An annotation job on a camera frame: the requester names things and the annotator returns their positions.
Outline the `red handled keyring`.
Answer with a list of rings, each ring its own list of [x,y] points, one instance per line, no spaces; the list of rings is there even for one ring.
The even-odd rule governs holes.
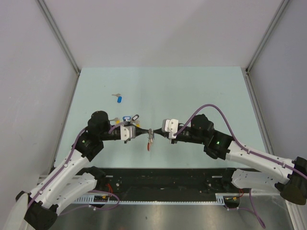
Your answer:
[[[150,128],[148,130],[148,143],[147,143],[147,150],[150,151],[151,146],[153,144],[154,141],[154,131]]]

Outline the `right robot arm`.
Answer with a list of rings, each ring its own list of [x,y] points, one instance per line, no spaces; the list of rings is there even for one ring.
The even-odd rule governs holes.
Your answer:
[[[233,161],[253,169],[247,172],[230,169],[221,186],[226,192],[250,188],[278,192],[280,196],[297,205],[307,203],[307,161],[302,157],[292,160],[258,152],[233,136],[214,129],[214,124],[204,114],[192,118],[190,126],[175,119],[163,121],[154,130],[171,141],[202,144],[203,151],[213,159]]]

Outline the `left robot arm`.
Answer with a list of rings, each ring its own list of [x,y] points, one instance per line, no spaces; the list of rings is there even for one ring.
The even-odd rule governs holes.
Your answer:
[[[35,230],[48,230],[62,211],[85,193],[102,191],[106,186],[105,173],[97,167],[87,169],[83,175],[73,177],[88,165],[104,147],[107,140],[128,142],[151,129],[142,129],[128,120],[111,125],[105,111],[91,115],[87,127],[77,135],[70,153],[39,185],[28,193],[28,208],[24,220]]]

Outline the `yellow tag key left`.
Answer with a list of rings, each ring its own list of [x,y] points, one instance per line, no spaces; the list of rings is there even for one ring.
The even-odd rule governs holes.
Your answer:
[[[111,119],[110,122],[114,125],[117,125],[120,123],[120,119],[118,117],[114,118],[114,119]]]

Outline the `solid blue tag key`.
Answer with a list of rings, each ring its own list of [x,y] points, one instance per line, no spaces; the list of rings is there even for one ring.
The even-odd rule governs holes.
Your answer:
[[[121,103],[122,102],[122,95],[120,93],[112,94],[112,96],[117,97],[117,103]]]

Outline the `black frame key tag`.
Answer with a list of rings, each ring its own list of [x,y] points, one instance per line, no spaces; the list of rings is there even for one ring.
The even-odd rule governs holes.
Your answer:
[[[132,122],[135,122],[138,118],[139,118],[139,115],[134,115],[134,116],[131,118],[131,121],[132,121]]]

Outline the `blue frame key tag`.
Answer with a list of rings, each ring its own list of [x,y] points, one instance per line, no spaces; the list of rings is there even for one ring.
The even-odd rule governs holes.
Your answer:
[[[123,121],[131,121],[132,117],[131,116],[124,116]]]

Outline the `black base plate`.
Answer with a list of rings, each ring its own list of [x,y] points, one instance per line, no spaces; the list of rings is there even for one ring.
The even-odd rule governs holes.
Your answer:
[[[104,168],[96,190],[112,192],[123,200],[196,200],[209,194],[247,194],[248,187],[231,184],[234,168]]]

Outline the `right aluminium frame post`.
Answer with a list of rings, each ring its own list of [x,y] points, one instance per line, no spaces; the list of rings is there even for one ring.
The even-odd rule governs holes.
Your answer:
[[[271,19],[267,29],[265,30],[264,35],[262,36],[260,43],[257,45],[257,48],[255,52],[253,53],[250,61],[248,62],[245,72],[247,74],[250,73],[252,70],[254,64],[256,63],[257,59],[261,55],[263,49],[265,48],[268,40],[272,36],[276,26],[278,25],[279,21],[281,20],[282,16],[285,14],[286,9],[288,8],[289,4],[291,3],[291,0],[282,0],[280,5],[278,6],[276,12],[274,13],[273,18]]]

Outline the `aluminium frame post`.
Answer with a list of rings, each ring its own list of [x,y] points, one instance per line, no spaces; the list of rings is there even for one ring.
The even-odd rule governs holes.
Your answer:
[[[59,43],[60,48],[62,49],[64,55],[68,59],[71,67],[73,68],[74,72],[77,76],[80,75],[81,69],[79,68],[67,42],[65,41],[62,32],[60,31],[54,16],[52,15],[51,10],[49,9],[48,5],[46,4],[45,0],[35,0],[36,4],[38,5],[40,11],[42,12],[46,22],[48,23],[53,35],[55,36],[57,42]]]
[[[262,36],[260,43],[257,45],[257,48],[255,52],[253,53],[250,61],[248,62],[245,72],[247,74],[250,73],[252,70],[254,64],[256,63],[257,59],[261,55],[263,49],[265,48],[268,40],[272,36],[276,26],[278,25],[279,21],[281,20],[282,16],[285,14],[286,9],[288,8],[289,4],[291,3],[291,0],[282,0],[280,5],[278,6],[276,12],[274,13],[273,18],[271,19],[267,29],[265,30],[264,35]]]

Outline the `left aluminium frame post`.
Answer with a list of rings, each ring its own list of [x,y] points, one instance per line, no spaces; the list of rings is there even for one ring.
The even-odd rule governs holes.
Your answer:
[[[64,55],[68,59],[71,67],[73,68],[74,72],[77,76],[80,75],[81,69],[79,68],[67,42],[65,41],[62,32],[60,31],[54,16],[52,15],[51,10],[49,9],[48,5],[46,4],[45,0],[35,0],[36,4],[38,5],[40,11],[42,12],[46,22],[48,23],[53,35],[55,36],[57,42],[59,43],[60,48],[62,49]]]

